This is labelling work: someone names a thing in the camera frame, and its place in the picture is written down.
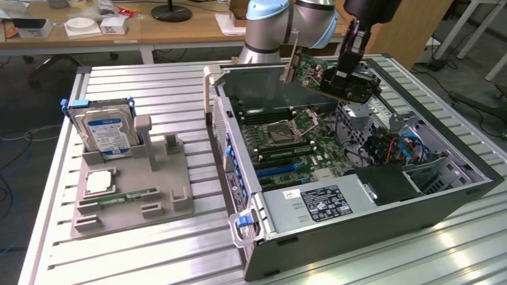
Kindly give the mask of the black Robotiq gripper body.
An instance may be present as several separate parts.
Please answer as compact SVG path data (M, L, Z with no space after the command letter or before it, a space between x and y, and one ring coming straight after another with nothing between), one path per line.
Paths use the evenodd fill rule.
M341 42L341 53L364 54L371 28L388 23L399 7L399 0L345 0L344 11L353 17Z

